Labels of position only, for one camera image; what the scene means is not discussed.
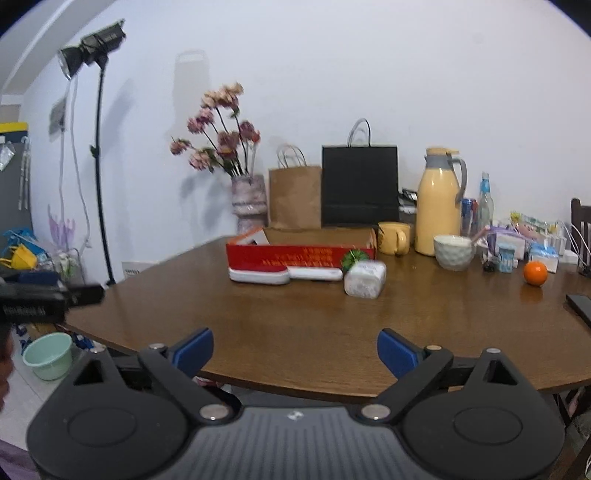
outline open cardboard box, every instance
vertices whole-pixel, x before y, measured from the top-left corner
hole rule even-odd
[[[371,228],[323,228],[285,231],[259,228],[226,244],[228,266],[234,270],[263,267],[340,268],[351,250],[375,258],[377,241]]]

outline orange fruit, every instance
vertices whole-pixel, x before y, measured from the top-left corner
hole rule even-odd
[[[528,262],[523,267],[523,278],[530,285],[539,287],[548,280],[548,269],[542,262]]]

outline studio light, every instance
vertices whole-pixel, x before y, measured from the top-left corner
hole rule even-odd
[[[109,275],[107,285],[114,285],[115,279],[113,278],[113,269],[111,268],[111,258],[109,257],[109,247],[107,245],[100,183],[100,108],[103,98],[105,69],[109,60],[108,55],[112,51],[117,50],[125,40],[126,35],[122,29],[124,22],[125,20],[119,20],[109,27],[87,35],[80,41],[80,45],[77,47],[64,47],[57,53],[61,70],[68,80],[71,80],[78,73],[83,63],[87,65],[96,63],[100,67],[99,95],[96,102],[95,144],[90,146],[90,152],[95,159],[96,203],[99,212],[100,237],[103,242],[105,264]]]

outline human hand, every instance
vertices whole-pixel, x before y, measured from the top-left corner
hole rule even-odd
[[[12,337],[9,335],[4,349],[0,352],[0,410],[4,408],[4,399],[10,390],[8,377],[10,377],[14,369],[14,364],[12,363],[13,348]]]

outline blue gripper pad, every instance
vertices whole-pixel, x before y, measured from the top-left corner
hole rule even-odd
[[[198,330],[168,350],[168,359],[189,378],[193,378],[213,355],[213,333],[209,328]]]
[[[422,353],[422,349],[390,329],[378,334],[378,357],[399,380],[418,366]]]

